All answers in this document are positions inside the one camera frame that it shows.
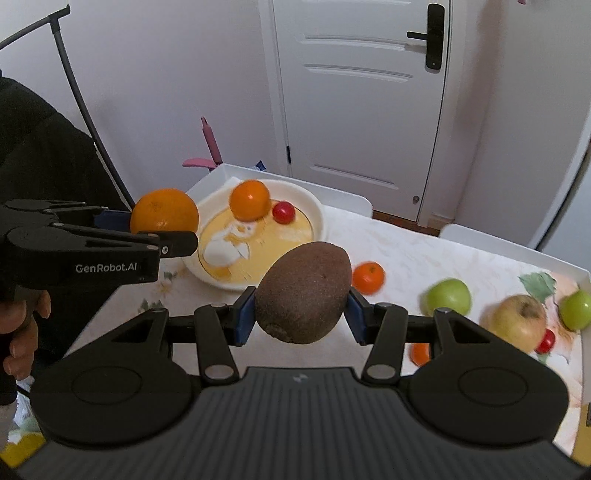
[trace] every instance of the black metal stand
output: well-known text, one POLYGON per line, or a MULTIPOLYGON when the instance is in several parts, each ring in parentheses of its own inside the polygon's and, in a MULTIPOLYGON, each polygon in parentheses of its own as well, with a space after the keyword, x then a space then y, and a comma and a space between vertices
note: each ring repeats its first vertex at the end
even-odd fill
POLYGON ((56 41, 56 47, 57 47, 58 53, 60 54, 61 64, 64 67, 64 71, 66 72, 66 77, 68 79, 68 83, 70 84, 70 89, 72 90, 72 94, 74 95, 74 99, 76 100, 76 104, 78 105, 78 108, 80 109, 80 113, 82 114, 82 118, 84 119, 84 123, 86 124, 86 127, 88 128, 88 131, 90 132, 90 136, 92 137, 92 140, 94 140, 94 142, 95 142, 96 149, 99 151, 102 161, 105 163, 105 166, 107 167, 107 170, 111 174, 111 177, 113 178, 113 181, 115 182, 115 185, 119 189, 121 196, 124 198, 125 202, 128 204, 128 207, 130 209, 132 209, 135 206, 134 199, 129 194, 129 191, 125 187, 123 180, 121 180, 121 177, 119 176, 119 173, 117 172, 117 169, 113 165, 113 162, 111 161, 111 158, 110 158, 109 154, 107 153, 105 145, 103 144, 102 140, 100 139, 100 136, 99 136, 98 131, 96 130, 95 124, 93 123, 92 118, 90 117, 90 113, 88 111, 88 108, 86 107, 84 99, 82 98, 82 93, 80 92, 80 88, 78 87, 78 83, 76 82, 76 78, 74 77, 74 71, 72 70, 70 60, 68 59, 68 55, 66 53, 66 48, 64 46, 64 42, 61 38, 59 19, 62 17, 65 17, 66 15, 69 15, 69 13, 70 13, 70 5, 66 6, 65 8, 63 8, 61 10, 58 10, 57 12, 54 12, 54 13, 48 15, 47 17, 45 17, 35 23, 32 23, 31 25, 16 32, 14 35, 11 35, 6 40, 1 41, 0 42, 0 50, 2 50, 4 47, 10 45, 14 41, 17 41, 19 38, 25 36, 26 34, 32 32, 44 25, 47 25, 47 24, 51 25, 51 32, 53 33, 53 37, 56 41))

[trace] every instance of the floral tablecloth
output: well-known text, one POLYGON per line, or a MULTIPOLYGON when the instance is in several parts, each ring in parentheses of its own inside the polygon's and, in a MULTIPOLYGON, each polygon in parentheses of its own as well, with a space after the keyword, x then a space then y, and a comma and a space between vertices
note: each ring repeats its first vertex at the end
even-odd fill
MULTIPOLYGON (((386 282, 381 291, 368 297, 372 303, 388 301, 404 306, 411 314, 420 314, 420 294, 443 278, 456 277, 468 285, 472 294, 473 306, 468 317, 480 322, 494 304, 507 296, 526 293, 527 290, 534 290, 529 293, 543 296, 540 277, 524 275, 549 274, 550 277, 542 276, 554 279, 547 285, 548 296, 544 302, 548 311, 547 326, 556 334, 557 343, 549 355, 532 355, 558 373, 569 389, 569 410, 554 442, 571 454, 581 407, 581 340, 579 335, 568 332, 560 324, 556 302, 577 288, 574 282, 560 275, 542 272, 534 265, 404 230, 344 210, 324 208, 329 222, 328 241, 344 248, 353 265, 372 260, 379 262, 386 271, 386 282)), ((168 308, 172 316, 187 315, 204 304, 230 304, 237 297, 236 293, 199 281, 181 259, 162 260, 157 282, 121 287, 88 324, 70 351, 155 306, 168 308)), ((240 348, 233 347, 232 353, 241 374, 248 366, 350 366, 360 373, 370 348, 355 343, 342 317, 327 336, 311 345, 282 343, 255 325, 248 343, 240 348)), ((199 371, 194 345, 176 345, 173 360, 189 373, 199 371)), ((415 370, 407 349, 402 374, 409 375, 415 370)))

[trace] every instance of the door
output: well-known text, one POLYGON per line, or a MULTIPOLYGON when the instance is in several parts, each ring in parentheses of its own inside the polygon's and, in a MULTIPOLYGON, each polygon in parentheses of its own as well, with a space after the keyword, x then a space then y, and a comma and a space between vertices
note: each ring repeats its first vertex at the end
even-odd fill
MULTIPOLYGON (((427 42, 408 38, 427 32, 429 3, 274 0, 294 177, 417 219, 441 110, 449 24, 443 0, 441 68, 429 69, 427 42)), ((437 19, 429 17, 431 27, 437 19)))

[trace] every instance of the finger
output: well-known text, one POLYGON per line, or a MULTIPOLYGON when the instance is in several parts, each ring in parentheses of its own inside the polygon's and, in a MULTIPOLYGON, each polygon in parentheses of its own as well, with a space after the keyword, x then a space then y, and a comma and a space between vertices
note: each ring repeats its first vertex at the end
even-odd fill
POLYGON ((24 380, 31 375, 34 360, 34 355, 27 355, 21 358, 12 358, 9 356, 4 361, 4 370, 7 373, 10 372, 9 375, 12 375, 16 380, 24 380))
POLYGON ((0 334, 14 332, 21 326, 27 314, 26 301, 0 302, 0 334))
POLYGON ((39 301, 37 302, 37 311, 39 315, 43 318, 48 319, 49 315, 51 315, 51 297, 49 296, 49 292, 45 290, 41 297, 39 297, 39 301))
POLYGON ((37 322, 33 320, 27 327, 15 333, 10 342, 10 354, 14 358, 32 355, 39 347, 39 329, 37 322))

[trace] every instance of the door handle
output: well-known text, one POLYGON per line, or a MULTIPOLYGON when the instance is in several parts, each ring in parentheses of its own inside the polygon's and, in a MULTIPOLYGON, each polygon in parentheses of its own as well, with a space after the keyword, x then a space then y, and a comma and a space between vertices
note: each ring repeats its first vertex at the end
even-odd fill
POLYGON ((427 8, 427 33, 407 32, 408 38, 427 42, 425 65, 428 69, 441 70, 444 26, 445 7, 439 4, 429 4, 427 8))

